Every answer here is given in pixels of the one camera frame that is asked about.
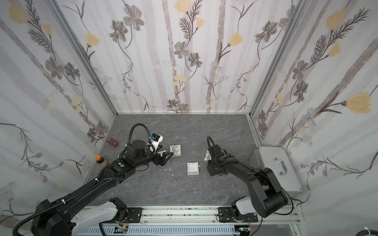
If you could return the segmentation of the white jewelry box base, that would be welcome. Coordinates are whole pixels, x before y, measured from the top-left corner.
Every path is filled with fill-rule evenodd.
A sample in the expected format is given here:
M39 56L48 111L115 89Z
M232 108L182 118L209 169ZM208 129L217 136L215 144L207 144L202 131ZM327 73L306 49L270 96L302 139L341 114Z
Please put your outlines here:
M187 175L188 176L199 175L199 163L198 162L188 162L187 163Z

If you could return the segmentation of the white jewelry box lid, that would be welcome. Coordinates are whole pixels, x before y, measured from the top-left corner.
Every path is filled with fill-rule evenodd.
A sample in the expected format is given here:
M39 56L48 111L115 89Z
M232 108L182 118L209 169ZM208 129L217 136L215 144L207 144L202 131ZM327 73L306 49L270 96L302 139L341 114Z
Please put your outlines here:
M204 161L207 162L207 161L209 161L209 160L212 160L212 157L211 157L210 152L207 150L207 151L206 151L206 154L205 154Z

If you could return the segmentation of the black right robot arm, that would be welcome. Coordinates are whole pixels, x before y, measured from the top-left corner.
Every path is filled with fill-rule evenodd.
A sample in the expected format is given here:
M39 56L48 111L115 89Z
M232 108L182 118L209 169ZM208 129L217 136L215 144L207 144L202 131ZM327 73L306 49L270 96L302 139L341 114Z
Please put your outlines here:
M209 174L232 174L243 181L247 186L250 202L260 216L266 218L288 204L287 193L271 169L251 167L227 153L219 145L209 145L208 150L211 156L207 166Z

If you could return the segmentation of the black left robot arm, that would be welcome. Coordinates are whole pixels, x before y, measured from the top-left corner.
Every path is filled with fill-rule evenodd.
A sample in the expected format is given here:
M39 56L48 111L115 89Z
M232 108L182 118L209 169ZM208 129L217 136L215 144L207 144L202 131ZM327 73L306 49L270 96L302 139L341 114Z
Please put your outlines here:
M12 234L19 236L20 228L31 221L31 233L35 236L71 236L79 226L74 220L75 216L89 203L124 182L140 166L150 162L164 166L173 153L159 154L161 148L161 145L155 147L142 140L126 145L119 157L103 167L96 178L62 198L52 202L45 200L38 204L35 213L19 222L13 228Z

